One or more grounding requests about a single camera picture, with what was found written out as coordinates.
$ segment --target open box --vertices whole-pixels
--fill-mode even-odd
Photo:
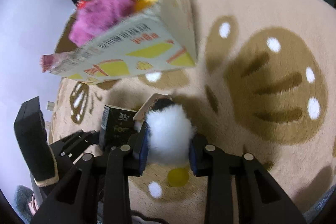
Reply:
[[[73,52],[50,72],[87,84],[194,66],[196,47],[189,0],[157,0],[152,6],[78,48],[68,35],[71,16],[55,53]]]

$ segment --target yellow oval spot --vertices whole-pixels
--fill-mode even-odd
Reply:
[[[182,187],[189,180],[188,171],[184,168],[172,169],[168,173],[168,183],[171,187]]]

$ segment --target wall outlet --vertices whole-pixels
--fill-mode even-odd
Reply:
[[[54,106],[55,106],[55,103],[54,103],[54,102],[49,102],[49,101],[48,101],[48,103],[47,103],[47,110],[51,110],[51,111],[53,111]]]
[[[44,121],[44,123],[45,123],[45,130],[50,130],[50,128],[51,128],[51,122]]]

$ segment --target pink fabric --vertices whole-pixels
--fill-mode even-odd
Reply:
[[[78,47],[107,31],[133,13],[136,0],[89,0],[77,10],[69,39]]]

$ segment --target pink fluffy toy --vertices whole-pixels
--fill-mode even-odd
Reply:
[[[69,39],[78,47],[107,31],[134,11],[136,0],[88,0],[78,6]]]

